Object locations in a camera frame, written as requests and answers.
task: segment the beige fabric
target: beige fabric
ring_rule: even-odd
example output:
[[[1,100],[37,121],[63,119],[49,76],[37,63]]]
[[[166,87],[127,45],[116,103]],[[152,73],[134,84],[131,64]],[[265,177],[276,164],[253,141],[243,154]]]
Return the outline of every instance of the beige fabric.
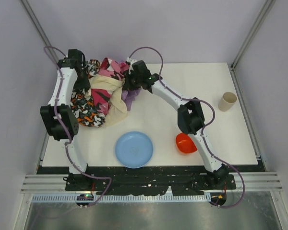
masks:
[[[110,109],[106,115],[106,122],[103,126],[112,126],[127,116],[127,106],[121,99],[123,81],[97,74],[89,79],[92,89],[102,89],[113,92],[110,98]]]

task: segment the pink patterned cloth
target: pink patterned cloth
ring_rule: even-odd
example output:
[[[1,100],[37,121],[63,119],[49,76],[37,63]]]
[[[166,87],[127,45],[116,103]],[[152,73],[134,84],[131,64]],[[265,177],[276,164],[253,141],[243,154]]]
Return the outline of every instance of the pink patterned cloth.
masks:
[[[99,75],[114,78],[119,81],[124,80],[124,72],[129,70],[129,65],[122,62],[117,63],[116,61],[105,58],[101,63]],[[109,101],[113,94],[112,91],[102,90],[102,89],[91,89],[92,97],[94,101],[95,108],[98,112],[104,115],[108,114],[109,111]]]

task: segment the purple cloth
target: purple cloth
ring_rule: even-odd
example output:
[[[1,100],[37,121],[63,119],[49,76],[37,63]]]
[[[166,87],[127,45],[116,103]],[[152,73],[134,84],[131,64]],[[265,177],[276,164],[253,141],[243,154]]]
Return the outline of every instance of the purple cloth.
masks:
[[[121,92],[121,99],[125,102],[126,106],[127,106],[127,111],[131,110],[131,104],[132,102],[135,100],[135,97],[137,95],[139,95],[141,91],[141,88],[137,89],[137,90],[123,90]]]

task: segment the cloth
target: cloth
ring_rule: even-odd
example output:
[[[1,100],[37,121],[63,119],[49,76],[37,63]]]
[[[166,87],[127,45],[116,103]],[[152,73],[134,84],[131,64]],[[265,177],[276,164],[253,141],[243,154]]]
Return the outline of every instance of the cloth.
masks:
[[[135,100],[135,97],[139,95],[141,88],[137,90],[123,90],[121,94],[121,99],[125,102],[127,106],[127,111],[131,110],[132,102]]]
[[[98,74],[89,80],[95,108],[106,115],[105,126],[111,126],[127,116],[127,106],[121,99],[121,92],[124,72],[128,69],[126,63],[119,64],[105,58]]]
[[[88,78],[92,78],[97,74],[100,68],[100,63],[97,60],[90,60],[86,63],[85,69],[88,73]],[[97,111],[94,106],[91,91],[85,92],[84,89],[72,91],[71,109],[76,116],[78,122],[83,126],[99,127],[105,123],[105,114]]]

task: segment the beige cup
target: beige cup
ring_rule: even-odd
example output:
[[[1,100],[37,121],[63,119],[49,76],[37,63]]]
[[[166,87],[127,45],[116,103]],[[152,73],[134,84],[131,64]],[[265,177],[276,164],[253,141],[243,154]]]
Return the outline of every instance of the beige cup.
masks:
[[[226,92],[219,101],[219,110],[225,112],[237,101],[237,96],[233,92]]]

